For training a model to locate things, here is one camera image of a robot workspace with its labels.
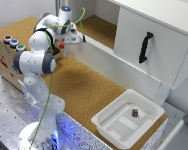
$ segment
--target cabinet handle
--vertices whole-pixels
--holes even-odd
[[[140,56],[139,56],[139,63],[140,64],[142,64],[144,61],[147,60],[147,57],[145,57],[145,53],[146,53],[146,49],[147,49],[147,45],[148,45],[148,40],[152,37],[153,37],[153,34],[150,33],[150,32],[147,32],[147,36],[145,37],[145,39],[143,41],[141,53],[140,53]]]

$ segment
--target white countertop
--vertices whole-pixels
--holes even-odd
[[[181,0],[109,1],[188,35],[188,3],[186,2]]]

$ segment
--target white plastic bin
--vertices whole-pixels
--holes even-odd
[[[138,110],[138,117],[132,116],[132,109]],[[113,145],[129,149],[163,113],[163,108],[130,89],[97,113],[91,121]]]

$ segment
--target cork surface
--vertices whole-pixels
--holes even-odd
[[[11,35],[13,39],[19,40],[20,44],[25,45],[27,50],[30,50],[29,38],[32,36],[37,22],[38,19],[29,17],[6,27],[0,28],[0,41],[3,43],[3,37],[6,35]]]
[[[91,16],[82,21],[84,34],[114,49],[117,26],[97,16]]]
[[[45,75],[43,78],[49,86],[51,75]],[[91,122],[91,118],[123,92],[125,89],[72,56],[67,56],[57,62],[53,75],[52,94],[65,100],[66,113],[114,150],[117,148],[99,134],[96,126]],[[131,150],[140,149],[166,119],[167,115],[163,115]]]
[[[115,40],[115,37],[113,36],[114,34],[107,35],[107,32],[111,32],[112,30],[114,30],[112,32],[115,32],[116,27],[113,27],[110,23],[103,23],[103,20],[99,21],[100,19],[96,18],[96,16],[89,19],[88,21],[85,20],[83,22],[85,33],[87,35],[90,34],[89,36],[93,34],[93,37],[91,36],[92,38],[100,42],[104,41],[105,43],[102,43],[107,46],[108,44],[106,44],[106,42],[112,43],[113,47]],[[30,17],[1,28],[0,41],[3,42],[3,37],[5,35],[11,35],[13,38],[18,39],[20,43],[24,44],[29,50],[28,41],[33,33],[33,29],[37,21],[37,19]],[[49,86],[51,75],[44,75],[43,78]],[[91,123],[91,118],[124,91],[125,89],[122,87],[111,82],[71,56],[67,56],[57,62],[53,78],[52,93],[65,100],[66,113],[72,116],[97,137],[102,139],[114,150],[117,150],[117,148],[106,141],[98,133],[96,126]],[[167,116],[163,115],[131,148],[131,150],[140,149],[166,119]]]

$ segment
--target cabinet door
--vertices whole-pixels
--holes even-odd
[[[147,60],[140,64],[139,56],[147,32],[153,37],[148,40]],[[187,35],[120,8],[115,55],[173,86],[187,51]]]

